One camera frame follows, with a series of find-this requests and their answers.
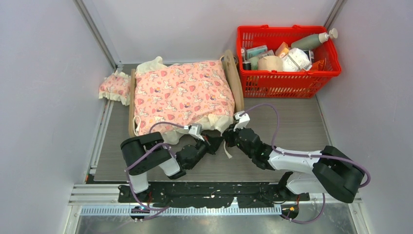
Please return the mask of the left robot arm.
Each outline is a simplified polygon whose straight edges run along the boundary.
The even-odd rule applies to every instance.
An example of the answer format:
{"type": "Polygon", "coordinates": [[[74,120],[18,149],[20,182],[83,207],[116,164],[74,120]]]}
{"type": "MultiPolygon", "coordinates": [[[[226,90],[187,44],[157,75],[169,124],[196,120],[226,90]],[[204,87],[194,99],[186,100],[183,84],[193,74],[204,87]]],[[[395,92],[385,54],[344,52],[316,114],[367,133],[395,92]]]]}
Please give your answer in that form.
{"type": "Polygon", "coordinates": [[[160,132],[135,136],[124,140],[120,149],[126,163],[126,173],[131,188],[131,196],[138,202],[149,197],[147,172],[160,167],[169,179],[178,179],[186,175],[206,155],[214,155],[224,138],[201,134],[201,139],[194,139],[195,145],[185,145],[172,153],[171,147],[164,142],[160,132]]]}

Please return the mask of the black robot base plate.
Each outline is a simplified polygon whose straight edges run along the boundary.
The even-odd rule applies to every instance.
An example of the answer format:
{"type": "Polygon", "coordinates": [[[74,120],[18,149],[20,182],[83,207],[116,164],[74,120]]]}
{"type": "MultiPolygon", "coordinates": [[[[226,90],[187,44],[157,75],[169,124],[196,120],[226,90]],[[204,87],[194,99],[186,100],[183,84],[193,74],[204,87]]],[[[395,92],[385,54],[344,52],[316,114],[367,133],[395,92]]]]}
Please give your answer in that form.
{"type": "Polygon", "coordinates": [[[118,202],[139,199],[155,208],[227,208],[234,201],[240,208],[265,208],[310,199],[308,193],[295,195],[274,182],[151,182],[136,195],[128,185],[118,189],[118,202]]]}

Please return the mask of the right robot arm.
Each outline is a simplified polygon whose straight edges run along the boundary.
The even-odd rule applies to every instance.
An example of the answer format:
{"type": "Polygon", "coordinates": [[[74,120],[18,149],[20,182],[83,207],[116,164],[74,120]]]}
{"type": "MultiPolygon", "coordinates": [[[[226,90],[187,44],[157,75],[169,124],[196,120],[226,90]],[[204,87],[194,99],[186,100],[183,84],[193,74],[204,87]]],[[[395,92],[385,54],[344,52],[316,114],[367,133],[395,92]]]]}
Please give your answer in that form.
{"type": "Polygon", "coordinates": [[[370,175],[334,146],[321,151],[291,151],[271,146],[249,128],[228,129],[223,137],[228,147],[238,147],[263,170],[285,170],[278,194],[291,200],[302,193],[327,193],[334,199],[352,203],[359,188],[370,182],[370,175]]]}

